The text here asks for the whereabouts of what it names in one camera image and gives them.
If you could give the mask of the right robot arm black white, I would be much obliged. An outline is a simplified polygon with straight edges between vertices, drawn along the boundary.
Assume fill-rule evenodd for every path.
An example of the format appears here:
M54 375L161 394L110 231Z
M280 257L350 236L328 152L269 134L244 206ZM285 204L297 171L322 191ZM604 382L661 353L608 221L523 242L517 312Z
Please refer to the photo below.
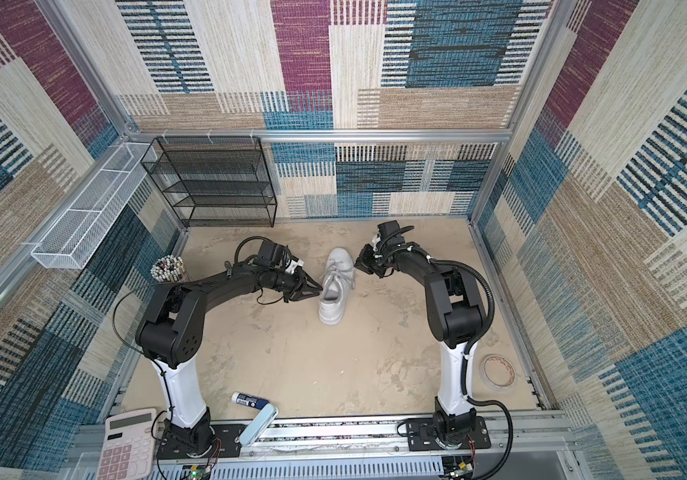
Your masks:
M355 268L379 278L399 272L423 286L427 324L441 346L441 386L433 428L439 445L455 447L477 426L477 408L469 401L471 366L489 316L479 293L479 274L461 262L439 260L407 241L405 234L411 230L396 221L379 224L373 241L357 256Z

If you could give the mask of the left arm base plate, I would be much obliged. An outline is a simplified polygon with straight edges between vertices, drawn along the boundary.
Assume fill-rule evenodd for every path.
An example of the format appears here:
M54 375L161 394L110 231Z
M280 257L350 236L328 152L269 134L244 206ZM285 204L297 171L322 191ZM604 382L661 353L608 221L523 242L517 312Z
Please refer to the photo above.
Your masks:
M211 423L209 428L184 429L167 421L156 457L159 460L237 458L242 448L238 438L245 427L243 423Z

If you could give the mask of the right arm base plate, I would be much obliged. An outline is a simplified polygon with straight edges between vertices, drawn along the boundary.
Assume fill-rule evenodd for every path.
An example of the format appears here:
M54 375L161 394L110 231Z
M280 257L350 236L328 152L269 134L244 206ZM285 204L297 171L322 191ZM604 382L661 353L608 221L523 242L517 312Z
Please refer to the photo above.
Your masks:
M461 427L439 424L433 418L415 417L401 421L397 434L407 440L411 451L471 450L491 448L491 438L485 418L475 417L475 425Z

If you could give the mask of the white leather sneaker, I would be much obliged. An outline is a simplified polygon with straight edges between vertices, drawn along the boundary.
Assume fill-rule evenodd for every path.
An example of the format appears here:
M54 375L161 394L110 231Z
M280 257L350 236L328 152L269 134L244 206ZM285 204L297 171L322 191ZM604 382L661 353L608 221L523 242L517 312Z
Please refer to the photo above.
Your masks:
M345 248L337 247L330 252L325 264L322 287L319 320L326 325L339 324L345 316L349 293L355 288L355 262Z

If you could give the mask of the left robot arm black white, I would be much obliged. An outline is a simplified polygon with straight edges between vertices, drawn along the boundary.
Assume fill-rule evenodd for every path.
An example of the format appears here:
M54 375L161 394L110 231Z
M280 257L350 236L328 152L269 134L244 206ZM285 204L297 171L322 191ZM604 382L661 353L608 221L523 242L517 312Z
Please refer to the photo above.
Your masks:
M257 238L257 254L224 264L223 272L189 282L161 282L135 334L135 344L154 364L168 411L166 443L190 458L209 454L215 440L210 410L200 392L195 357L204 336L205 315L237 297L272 290L284 303L319 296L322 286L303 269L290 249Z

